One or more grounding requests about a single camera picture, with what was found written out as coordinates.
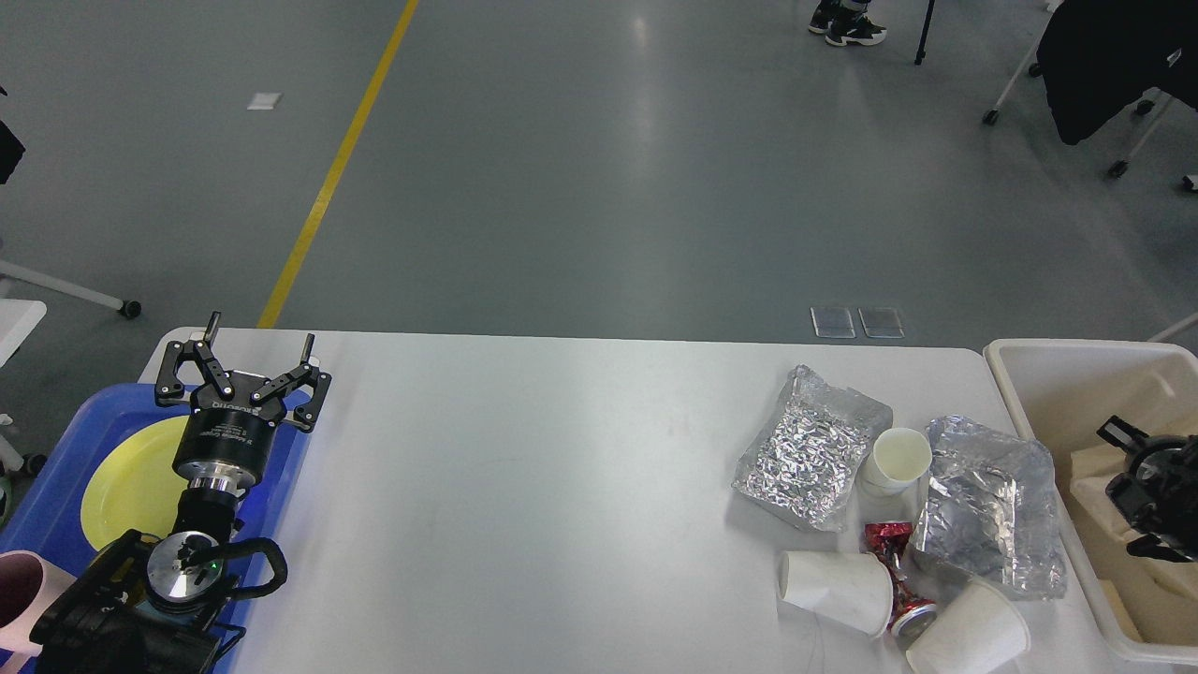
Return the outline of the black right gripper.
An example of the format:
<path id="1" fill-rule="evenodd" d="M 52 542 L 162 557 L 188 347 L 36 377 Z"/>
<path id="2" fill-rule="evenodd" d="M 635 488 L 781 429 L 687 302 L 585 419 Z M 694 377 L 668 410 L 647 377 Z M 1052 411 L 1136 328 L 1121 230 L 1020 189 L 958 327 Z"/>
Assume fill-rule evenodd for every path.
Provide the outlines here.
<path id="1" fill-rule="evenodd" d="M 1129 555 L 1174 564 L 1194 563 L 1197 475 L 1194 438 L 1150 438 L 1111 417 L 1096 431 L 1126 455 L 1125 469 L 1105 486 L 1117 512 L 1140 536 L 1126 544 Z"/>

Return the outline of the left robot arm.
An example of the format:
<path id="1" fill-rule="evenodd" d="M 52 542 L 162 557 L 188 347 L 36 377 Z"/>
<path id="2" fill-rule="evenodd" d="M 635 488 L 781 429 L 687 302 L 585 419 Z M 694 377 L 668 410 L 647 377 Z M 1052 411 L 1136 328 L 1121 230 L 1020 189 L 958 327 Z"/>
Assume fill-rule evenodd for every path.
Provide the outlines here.
<path id="1" fill-rule="evenodd" d="M 38 673 L 210 673 L 246 633 L 224 613 L 288 581 L 270 515 L 241 512 L 258 491 L 264 505 L 286 494 L 277 435 L 315 429 L 332 375 L 313 356 L 313 334 L 273 378 L 224 368 L 219 320 L 168 341 L 153 381 L 158 408 L 183 409 L 168 461 L 183 482 L 174 518 L 162 534 L 128 526 L 42 611 L 31 633 Z"/>

